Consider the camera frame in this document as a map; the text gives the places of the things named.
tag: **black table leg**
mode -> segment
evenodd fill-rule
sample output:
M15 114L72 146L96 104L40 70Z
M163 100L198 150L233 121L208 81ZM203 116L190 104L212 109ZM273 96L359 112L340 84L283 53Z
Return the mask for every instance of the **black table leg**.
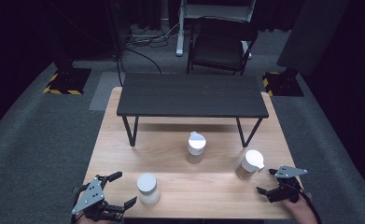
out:
M251 141L252 137L254 136L256 130L259 128L259 125L260 125L262 119L258 119L257 123L254 126L254 129L252 130L252 132L249 135L247 140L245 140L245 138L244 138L243 129L241 128L240 119L236 118L236 120L237 120L238 132L240 133L240 138L241 138L241 142L243 143L243 147L247 147L249 142Z
M130 129L130 125L129 125L129 121L127 120L127 117L123 116L122 118L123 118L124 126L126 127L127 135L129 136L130 146L134 147L135 140L136 140L136 130L138 129L138 118L139 117L135 117L135 124L133 126L133 134Z

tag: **cup lid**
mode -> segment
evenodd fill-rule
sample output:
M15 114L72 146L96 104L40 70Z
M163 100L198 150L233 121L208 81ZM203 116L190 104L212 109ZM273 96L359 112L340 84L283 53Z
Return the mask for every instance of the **cup lid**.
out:
M263 155L254 149L248 150L242 164L248 172L256 172L264 167Z
M156 189L156 176L151 173L144 173L138 177L136 186L143 194L150 194Z
M190 133L190 138L189 138L189 146L191 146L192 148L195 149L201 149L203 147L205 147L206 141L204 136L202 136L199 133L196 132L192 132Z

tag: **gray carpet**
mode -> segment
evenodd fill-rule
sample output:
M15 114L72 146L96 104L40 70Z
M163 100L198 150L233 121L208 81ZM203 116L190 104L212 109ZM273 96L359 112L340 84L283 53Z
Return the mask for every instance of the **gray carpet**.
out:
M275 63L287 38L288 33L279 31L260 33L245 76L255 76L262 87L264 72L282 71ZM184 73L186 53L176 57L175 43L171 38L162 48L134 50L154 60L163 73ZM128 50L123 63L127 72L158 72L148 59ZM103 119L100 102L106 102L115 85L104 87L103 82L117 71L110 59L75 62L74 67L92 69L83 95L42 93L56 70L52 64L0 122L0 223L69 221L71 189L82 184ZM194 72L220 71L197 67ZM272 101L297 167L310 173L302 176L302 183L313 193L323 223L365 223L365 182L300 76L298 81L304 97Z
M125 74L120 72L121 83L125 78ZM113 88L119 87L119 74L116 72L103 72L98 83L97 89L95 90L94 96L91 99L89 110L105 111L107 103L109 101L110 93Z

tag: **white cup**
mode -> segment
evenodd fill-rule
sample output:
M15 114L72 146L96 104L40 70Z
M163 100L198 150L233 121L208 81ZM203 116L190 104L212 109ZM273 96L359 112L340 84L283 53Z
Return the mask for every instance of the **white cup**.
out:
M249 179L256 172L261 171L263 167L263 156L257 150L251 149L246 152L237 167L236 173L241 179Z
M152 205L159 201L160 193L157 190L156 176L151 173L144 173L138 177L136 186L141 192L140 200L143 204Z
M188 162L196 164L202 160L205 144L206 140L204 136L196 132L190 133L188 141Z

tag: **tabletop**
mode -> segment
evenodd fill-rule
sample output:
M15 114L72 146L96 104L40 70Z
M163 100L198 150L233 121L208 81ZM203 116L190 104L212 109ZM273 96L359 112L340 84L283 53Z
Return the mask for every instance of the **tabletop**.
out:
M106 185L104 193L105 200L114 205L138 196L126 217L290 218L281 203L269 203L256 190L278 188L267 169L294 167L267 93L262 92L261 96L269 118L263 120L248 148L241 146L235 119L164 117L142 118L138 132L141 141L131 147L122 119L115 113L120 94L121 88L115 88L110 96L85 183L96 175L123 172L123 177ZM254 124L253 119L242 119L243 129ZM197 164L186 160L193 131L207 140L204 157ZM249 149L263 155L265 168L242 180L235 169ZM136 180L142 173L152 173L158 179L161 198L155 205L139 201Z
M268 118L258 82L250 76L126 75L120 116Z

